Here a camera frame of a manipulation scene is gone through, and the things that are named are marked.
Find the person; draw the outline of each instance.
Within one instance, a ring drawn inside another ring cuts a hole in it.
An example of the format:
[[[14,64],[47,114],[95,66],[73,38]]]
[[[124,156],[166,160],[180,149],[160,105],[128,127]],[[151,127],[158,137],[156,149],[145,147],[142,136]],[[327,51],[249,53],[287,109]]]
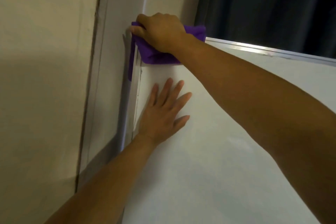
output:
[[[187,34],[176,16],[138,15],[132,26],[161,52],[173,54],[213,99],[276,161],[309,209],[323,224],[336,220],[336,114],[282,78]],[[180,130],[175,120],[191,98],[178,98],[183,81],[160,94],[153,86],[139,134],[70,198],[47,224],[116,223],[127,197],[154,149]]]

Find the dark curtain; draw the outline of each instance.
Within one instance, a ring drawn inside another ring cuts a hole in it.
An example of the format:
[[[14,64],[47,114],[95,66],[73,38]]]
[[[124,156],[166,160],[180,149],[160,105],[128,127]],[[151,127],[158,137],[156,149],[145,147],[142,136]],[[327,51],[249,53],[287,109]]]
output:
[[[336,0],[199,0],[209,37],[336,58]]]

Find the person's left hand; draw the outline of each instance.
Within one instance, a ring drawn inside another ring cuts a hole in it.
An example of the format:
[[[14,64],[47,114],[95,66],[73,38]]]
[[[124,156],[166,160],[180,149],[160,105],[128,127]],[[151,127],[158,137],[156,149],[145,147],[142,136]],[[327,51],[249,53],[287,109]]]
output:
[[[172,84],[173,79],[169,78],[159,96],[158,84],[153,86],[148,105],[140,120],[139,135],[150,140],[155,147],[183,128],[190,118],[187,115],[175,120],[192,94],[189,92],[177,99],[184,81],[179,81],[170,92]]]

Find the purple microfiber towel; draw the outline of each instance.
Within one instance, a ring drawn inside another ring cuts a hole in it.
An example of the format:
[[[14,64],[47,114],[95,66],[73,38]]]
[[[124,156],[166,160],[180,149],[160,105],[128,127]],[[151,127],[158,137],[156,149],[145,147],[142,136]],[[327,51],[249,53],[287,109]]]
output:
[[[132,26],[143,27],[138,22],[132,22]],[[205,26],[184,26],[184,29],[188,34],[194,35],[197,39],[205,42]],[[128,79],[130,81],[132,81],[135,44],[138,46],[141,60],[146,64],[180,64],[180,62],[170,53],[159,52],[154,47],[149,45],[143,38],[132,34],[131,54],[128,65]]]

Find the person's right arm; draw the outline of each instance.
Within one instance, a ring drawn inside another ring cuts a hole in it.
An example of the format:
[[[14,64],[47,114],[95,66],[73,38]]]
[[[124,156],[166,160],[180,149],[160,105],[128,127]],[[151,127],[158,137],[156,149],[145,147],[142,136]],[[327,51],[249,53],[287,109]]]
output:
[[[336,114],[286,80],[205,44],[176,16],[139,15],[131,27],[173,54],[276,161],[321,223],[336,220]]]

